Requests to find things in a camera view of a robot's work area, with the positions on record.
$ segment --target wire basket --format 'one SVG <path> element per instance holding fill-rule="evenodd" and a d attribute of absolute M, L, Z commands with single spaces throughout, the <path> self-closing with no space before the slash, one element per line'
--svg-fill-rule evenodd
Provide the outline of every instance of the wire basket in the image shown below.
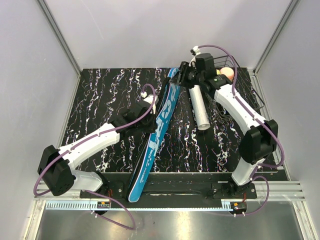
<path fill-rule="evenodd" d="M 241 97 L 256 111 L 259 113 L 259 110 L 265 106 L 265 102 L 259 96 L 257 91 L 253 88 L 251 84 L 251 79 L 249 77 L 249 73 L 246 68 L 241 68 L 238 64 L 238 62 L 235 60 L 235 63 L 237 64 L 237 81 L 235 84 L 236 90 L 239 92 Z M 217 69 L 221 69 L 224 67 L 232 68 L 233 70 L 234 65 L 231 61 L 231 58 L 229 56 L 220 56 L 214 58 L 214 66 Z M 260 105 L 257 101 L 257 98 L 260 100 L 262 105 Z M 214 111 L 214 117 L 221 123 L 229 122 L 232 117 L 228 113 L 228 111 L 218 102 L 213 100 L 210 96 L 206 94 L 206 100 L 208 101 L 211 108 L 213 108 Z"/>

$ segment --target purple cable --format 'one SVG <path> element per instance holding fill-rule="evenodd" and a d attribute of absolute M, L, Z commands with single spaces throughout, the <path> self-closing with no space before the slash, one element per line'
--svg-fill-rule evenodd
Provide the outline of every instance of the purple cable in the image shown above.
<path fill-rule="evenodd" d="M 237 82 L 237 77 L 238 77 L 238 67 L 237 67 L 237 63 L 235 61 L 235 59 L 233 58 L 233 56 L 227 52 L 227 50 L 225 50 L 224 48 L 220 47 L 220 46 L 217 46 L 217 45 L 211 45 L 211 44 L 206 44 L 206 45 L 201 45 L 201 46 L 198 46 L 198 48 L 205 48 L 205 47 L 211 47 L 211 48 L 216 48 L 216 49 L 220 49 L 222 50 L 223 52 L 225 52 L 228 57 L 231 59 L 232 61 L 232 64 L 234 66 L 234 79 L 233 79 L 233 83 L 232 83 L 232 94 L 234 96 L 234 98 L 239 102 L 239 104 L 247 111 L 247 113 L 251 116 L 251 117 L 254 117 L 254 114 L 246 107 L 246 105 L 236 96 L 236 82 Z M 275 168 L 278 168 L 280 167 L 284 161 L 285 161 L 285 151 L 284 151 L 284 148 L 283 146 L 281 145 L 279 139 L 274 135 L 274 133 L 263 123 L 261 122 L 259 119 L 255 119 L 255 121 L 257 123 L 259 123 L 270 135 L 271 137 L 274 139 L 274 141 L 276 142 L 276 144 L 278 145 L 279 149 L 280 149 L 280 152 L 281 152 L 281 160 L 278 164 L 276 165 L 270 165 L 270 164 L 265 164 L 265 163 L 262 163 L 260 164 L 260 166 L 263 166 L 263 167 L 268 167 L 268 168 L 272 168 L 272 169 L 275 169 Z"/>
<path fill-rule="evenodd" d="M 267 203 L 267 201 L 268 201 L 268 198 L 269 198 L 270 187 L 269 187 L 268 180 L 267 180 L 264 176 L 255 176 L 255 177 L 252 179 L 252 181 L 254 181 L 254 180 L 256 180 L 256 179 L 263 179 L 263 180 L 265 181 L 265 184 L 266 184 L 266 196 L 265 196 L 265 200 L 264 200 L 264 202 L 262 203 L 262 205 L 261 205 L 258 209 L 254 210 L 254 211 L 252 211 L 252 212 L 246 213 L 246 214 L 245 214 L 246 216 L 250 216 L 250 215 L 253 215 L 253 214 L 256 214 L 257 212 L 259 212 L 259 211 L 266 205 L 266 203 Z"/>
<path fill-rule="evenodd" d="M 115 199 L 112 198 L 112 197 L 105 196 L 105 195 L 101 195 L 101 194 L 96 193 L 96 192 L 94 192 L 94 191 L 90 191 L 90 190 L 84 190 L 84 191 L 86 191 L 87 193 L 96 195 L 96 196 L 98 196 L 98 197 L 104 198 L 104 199 L 109 199 L 110 201 L 113 201 L 113 202 L 117 203 L 117 204 L 118 204 L 120 207 L 122 207 L 122 208 L 126 211 L 126 213 L 129 215 L 129 217 L 131 218 L 131 221 L 132 221 L 132 223 L 133 223 L 133 227 L 123 225 L 123 224 L 121 224 L 121 223 L 119 223 L 119 222 L 117 222 L 117 221 L 114 221 L 114 220 L 112 220 L 112 219 L 110 219 L 110 218 L 107 218 L 107 217 L 105 217 L 105 216 L 101 216 L 101 215 L 99 215 L 99 214 L 97 214 L 97 213 L 96 213 L 96 215 L 95 215 L 96 217 L 99 217 L 99 218 L 102 218 L 102 219 L 104 219 L 104 220 L 107 220 L 107 221 L 109 221 L 109 222 L 111 222 L 111 223 L 113 223 L 113 224 L 118 225 L 119 227 L 122 227 L 122 228 L 125 228 L 125 229 L 128 229 L 128 230 L 135 230 L 135 229 L 136 229 L 136 222 L 135 222 L 134 217 L 132 216 L 132 214 L 129 212 L 129 210 L 128 210 L 121 202 L 119 202 L 118 200 L 115 200 Z"/>
<path fill-rule="evenodd" d="M 142 93 L 145 92 L 146 87 L 150 87 L 150 88 L 151 88 L 152 94 L 153 94 L 153 99 L 152 99 L 152 103 L 151 103 L 150 107 L 147 109 L 147 111 L 146 111 L 144 114 L 142 114 L 142 115 L 141 115 L 140 117 L 138 117 L 136 120 L 134 120 L 134 121 L 132 121 L 132 122 L 129 122 L 128 124 L 125 124 L 125 125 L 122 125 L 122 126 L 118 126 L 118 127 L 112 128 L 112 129 L 108 129 L 108 130 L 105 130 L 105 131 L 101 131 L 101 132 L 99 132 L 99 134 L 94 134 L 94 135 L 92 135 L 92 136 L 89 136 L 89 137 L 83 139 L 82 141 L 78 142 L 76 145 L 74 145 L 74 146 L 71 148 L 71 150 L 74 150 L 75 148 L 77 148 L 77 147 L 80 146 L 81 144 L 84 144 L 85 142 L 87 142 L 87 141 L 89 141 L 90 139 L 93 139 L 93 138 L 95 138 L 95 137 L 99 137 L 99 136 L 102 135 L 102 134 L 107 134 L 107 133 L 110 133 L 110 132 L 113 132 L 113 131 L 117 131 L 117 130 L 120 130 L 120 129 L 123 129 L 123 128 L 127 128 L 127 127 L 129 127 L 129 126 L 131 126 L 131 125 L 133 125 L 133 124 L 136 124 L 136 123 L 139 122 L 141 119 L 143 119 L 145 116 L 147 116 L 147 114 L 152 110 L 152 108 L 153 108 L 153 106 L 154 106 L 154 104 L 155 104 L 155 101 L 156 101 L 156 90 L 154 89 L 154 87 L 153 87 L 151 84 L 147 83 L 147 84 L 145 84 L 145 85 L 142 87 Z M 50 192 L 50 189 L 49 189 L 49 190 L 46 190 L 46 191 L 43 191 L 43 192 L 38 193 L 38 192 L 37 192 L 37 188 L 38 188 L 38 186 L 39 186 L 39 183 L 40 183 L 41 179 L 44 177 L 44 175 L 46 174 L 46 172 L 48 171 L 48 169 L 51 168 L 51 166 L 52 166 L 53 164 L 55 164 L 59 159 L 61 159 L 63 156 L 65 156 L 65 155 L 68 154 L 68 153 L 71 153 L 71 152 L 70 152 L 69 150 L 66 150 L 64 153 L 60 154 L 60 155 L 57 156 L 54 160 L 52 160 L 52 162 L 50 162 L 50 163 L 43 169 L 43 171 L 42 171 L 41 174 L 39 175 L 39 177 L 38 177 L 38 179 L 36 180 L 36 182 L 35 182 L 35 184 L 34 184 L 34 187 L 33 187 L 33 194 L 34 194 L 35 196 L 39 197 L 39 196 L 45 195 L 45 194 L 47 194 L 47 193 Z M 106 198 L 106 199 L 110 199 L 110 200 L 116 202 L 117 204 L 119 204 L 119 205 L 129 214 L 129 216 L 130 216 L 130 218 L 131 218 L 131 220 L 132 220 L 132 222 L 133 222 L 133 228 L 132 228 L 132 227 L 125 226 L 125 225 L 122 225 L 121 223 L 115 222 L 115 221 L 113 221 L 113 220 L 111 220 L 111 219 L 109 219 L 109 218 L 106 218 L 106 217 L 104 217 L 104 216 L 100 216 L 100 217 L 102 217 L 103 219 L 106 219 L 106 220 L 109 221 L 109 222 L 112 222 L 112 223 L 114 223 L 114 224 L 117 224 L 117 225 L 120 226 L 120 227 L 126 228 L 126 229 L 134 230 L 134 229 L 136 228 L 135 220 L 133 219 L 132 215 L 129 213 L 129 211 L 126 209 L 125 206 L 123 206 L 120 202 L 118 202 L 117 200 L 115 200 L 115 199 L 113 199 L 113 198 L 111 198 L 111 197 L 104 196 L 104 195 L 100 195 L 100 194 L 99 194 L 99 196 L 100 196 L 100 197 L 103 197 L 103 198 Z"/>

